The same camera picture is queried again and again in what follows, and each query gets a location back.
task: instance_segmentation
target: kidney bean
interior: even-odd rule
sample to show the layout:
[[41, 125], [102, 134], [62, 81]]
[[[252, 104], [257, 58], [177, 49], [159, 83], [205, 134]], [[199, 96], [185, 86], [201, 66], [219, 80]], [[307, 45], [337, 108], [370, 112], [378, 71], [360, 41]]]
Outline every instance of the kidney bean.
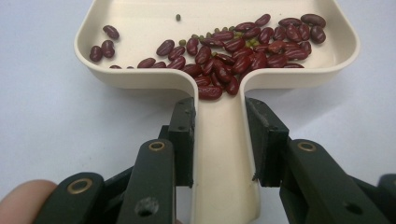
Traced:
[[286, 65], [283, 66], [283, 68], [304, 68], [304, 67], [299, 63], [286, 63]]
[[253, 29], [254, 27], [256, 27], [256, 23], [247, 21], [247, 22], [242, 22], [242, 23], [239, 23], [238, 25], [236, 25], [234, 30], [237, 32], [246, 32], [250, 29]]
[[216, 38], [204, 38], [200, 40], [202, 45], [211, 47], [211, 48], [221, 48], [224, 47], [224, 43], [221, 40], [217, 40]]
[[225, 67], [224, 64], [214, 64], [215, 74], [219, 81], [223, 83], [229, 83], [233, 76]]
[[294, 42], [302, 41], [300, 32], [298, 31], [297, 27], [292, 24], [288, 25], [288, 27], [286, 28], [286, 36], [289, 40]]
[[230, 95], [236, 95], [239, 91], [239, 83], [236, 77], [231, 77], [230, 83], [227, 84], [225, 87], [225, 90], [228, 92]]
[[157, 54], [159, 56], [168, 55], [172, 49], [175, 47], [175, 41], [168, 39], [163, 41], [163, 43], [157, 48]]
[[198, 96], [201, 100], [217, 100], [222, 95], [222, 88], [216, 86], [198, 87]]
[[253, 62], [251, 63], [251, 70], [254, 71], [256, 69], [265, 68], [267, 67], [267, 57], [265, 54], [260, 51], [254, 54]]
[[288, 27], [290, 24], [293, 26], [299, 26], [299, 25], [303, 24], [303, 22], [297, 18], [285, 18], [285, 19], [279, 21], [278, 24], [283, 27]]
[[198, 77], [202, 74], [202, 68], [196, 63], [189, 63], [181, 69], [181, 71], [189, 74], [191, 77]]
[[221, 41], [226, 41], [226, 40], [231, 40], [233, 39], [233, 32], [232, 31], [220, 31], [217, 33], [214, 33], [212, 35], [213, 38]]
[[306, 52], [308, 52], [308, 54], [311, 54], [312, 48], [311, 48], [311, 43], [309, 43], [309, 41], [301, 42], [299, 45], [300, 45], [300, 49], [305, 49]]
[[195, 62], [198, 64], [204, 64], [209, 60], [212, 55], [212, 49], [208, 46], [201, 46], [197, 55], [195, 56]]
[[305, 14], [301, 17], [301, 21], [312, 26], [320, 26], [321, 28], [326, 26], [326, 21], [323, 19], [323, 17], [316, 14]]
[[152, 65], [151, 68], [166, 68], [166, 63], [165, 62], [157, 62], [154, 65]]
[[91, 48], [90, 59], [92, 61], [99, 62], [102, 59], [102, 56], [103, 56], [102, 49], [99, 46], [93, 46]]
[[198, 44], [199, 44], [199, 41], [197, 38], [190, 38], [186, 44], [187, 52], [190, 55], [195, 56], [198, 52]]
[[285, 46], [285, 42], [283, 42], [282, 40], [276, 40], [268, 46], [268, 51], [278, 54], [282, 52]]
[[155, 59], [147, 58], [142, 60], [138, 65], [137, 68], [150, 68], [152, 65], [155, 64]]
[[103, 31], [105, 31], [105, 33], [108, 35], [108, 37], [112, 38], [112, 39], [119, 39], [120, 34], [117, 31], [116, 28], [114, 28], [111, 25], [106, 25], [103, 27]]
[[274, 54], [267, 59], [267, 64], [270, 68], [283, 68], [287, 62], [288, 57], [283, 54]]
[[183, 56], [178, 56], [178, 58], [174, 59], [170, 62], [166, 68], [173, 68], [173, 69], [182, 69], [186, 64], [186, 59]]
[[305, 49], [288, 49], [285, 55], [289, 60], [304, 60], [308, 57], [308, 52]]
[[256, 25], [258, 25], [258, 26], [264, 26], [270, 20], [271, 20], [271, 15], [264, 14], [260, 18], [258, 18], [254, 23], [256, 23]]
[[102, 53], [103, 56], [107, 58], [112, 58], [116, 51], [114, 50], [114, 43], [111, 40], [105, 40], [102, 43]]
[[245, 40], [242, 38], [236, 38], [228, 41], [224, 44], [224, 49], [230, 53], [236, 52], [237, 50], [245, 46]]
[[183, 46], [175, 47], [175, 48], [172, 49], [171, 52], [168, 54], [168, 59], [169, 59], [169, 61], [173, 61], [173, 60], [176, 59], [178, 56], [183, 55], [184, 52], [186, 52], [186, 48], [184, 48]]
[[232, 57], [230, 57], [228, 55], [222, 54], [222, 53], [217, 53], [214, 58], [219, 59], [223, 63], [228, 64], [228, 65], [235, 64], [235, 59], [233, 59]]
[[251, 65], [251, 60], [249, 56], [244, 56], [238, 58], [235, 64], [233, 65], [233, 73], [234, 74], [241, 74], [245, 72]]
[[261, 44], [268, 44], [273, 36], [274, 29], [271, 27], [265, 27], [264, 29], [262, 29], [257, 39]]
[[274, 40], [284, 40], [286, 38], [286, 29], [283, 26], [278, 26], [274, 30]]
[[198, 87], [208, 86], [210, 83], [212, 83], [210, 77], [195, 77], [194, 80]]
[[298, 31], [300, 32], [300, 36], [303, 41], [309, 40], [309, 26], [307, 24], [301, 24], [298, 27]]
[[236, 52], [234, 52], [234, 53], [231, 55], [231, 57], [232, 57], [233, 59], [235, 59], [235, 61], [236, 61], [236, 60], [238, 60], [239, 58], [248, 56], [248, 55], [250, 55], [250, 54], [252, 54], [252, 53], [253, 53], [253, 49], [251, 49], [251, 48], [242, 48], [242, 49], [239, 49], [239, 50], [237, 50]]
[[326, 34], [320, 26], [311, 28], [311, 40], [316, 44], [321, 44], [326, 40]]
[[248, 31], [246, 31], [243, 35], [242, 38], [244, 39], [251, 39], [253, 37], [258, 36], [262, 32], [262, 29], [260, 27], [254, 27]]

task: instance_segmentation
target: brass rivet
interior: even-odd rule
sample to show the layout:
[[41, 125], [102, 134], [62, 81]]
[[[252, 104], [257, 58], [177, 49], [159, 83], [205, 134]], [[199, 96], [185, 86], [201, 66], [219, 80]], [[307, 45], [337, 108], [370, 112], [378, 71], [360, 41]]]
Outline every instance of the brass rivet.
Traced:
[[73, 181], [67, 186], [67, 191], [71, 194], [80, 194], [92, 186], [92, 180], [89, 178], [81, 178]]
[[308, 142], [301, 142], [297, 145], [297, 147], [307, 152], [313, 152], [317, 150], [317, 147], [315, 147], [315, 145]]
[[160, 151], [165, 148], [165, 144], [163, 142], [153, 142], [148, 145], [148, 148], [153, 151]]

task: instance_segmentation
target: finger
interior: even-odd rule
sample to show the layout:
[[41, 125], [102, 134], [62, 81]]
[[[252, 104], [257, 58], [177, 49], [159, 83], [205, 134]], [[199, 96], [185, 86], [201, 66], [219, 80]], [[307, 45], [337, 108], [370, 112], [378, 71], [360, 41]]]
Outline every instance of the finger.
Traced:
[[30, 224], [56, 184], [33, 180], [17, 186], [0, 202], [0, 223]]

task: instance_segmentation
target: white background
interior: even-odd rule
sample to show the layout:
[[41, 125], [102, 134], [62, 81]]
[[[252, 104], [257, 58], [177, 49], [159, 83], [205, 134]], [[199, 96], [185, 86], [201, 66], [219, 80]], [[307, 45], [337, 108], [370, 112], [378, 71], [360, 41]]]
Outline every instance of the white background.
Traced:
[[[258, 90], [290, 137], [322, 144], [349, 174], [375, 185], [396, 173], [396, 30], [392, 0], [339, 0], [361, 39], [358, 59], [312, 89]], [[0, 199], [20, 183], [59, 183], [90, 171], [105, 179], [169, 122], [182, 91], [111, 88], [77, 59], [73, 41], [91, 1], [0, 1]], [[278, 189], [261, 189], [254, 223], [287, 223]], [[188, 223], [189, 189], [177, 191]]]

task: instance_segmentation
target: cream plastic tray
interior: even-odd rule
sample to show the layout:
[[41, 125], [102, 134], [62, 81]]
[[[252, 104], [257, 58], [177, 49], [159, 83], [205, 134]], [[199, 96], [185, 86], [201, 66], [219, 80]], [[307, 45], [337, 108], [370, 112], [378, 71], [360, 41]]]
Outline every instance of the cream plastic tray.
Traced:
[[[255, 21], [268, 13], [275, 28], [287, 17], [316, 13], [327, 21], [327, 39], [313, 45], [302, 62], [305, 69], [260, 69], [251, 72], [235, 97], [223, 94], [214, 102], [198, 101], [195, 82], [174, 69], [109, 69], [136, 65], [156, 55], [165, 39], [188, 39], [215, 28]], [[181, 21], [176, 21], [176, 14]], [[92, 63], [91, 47], [108, 39], [102, 27], [120, 32], [116, 55]], [[358, 56], [360, 41], [334, 0], [95, 0], [75, 40], [78, 58], [100, 80], [117, 88], [179, 89], [195, 98], [194, 186], [191, 223], [249, 223], [258, 217], [258, 184], [251, 181], [254, 160], [248, 131], [245, 92], [252, 89], [304, 88], [323, 84]], [[193, 58], [187, 57], [188, 63]]]

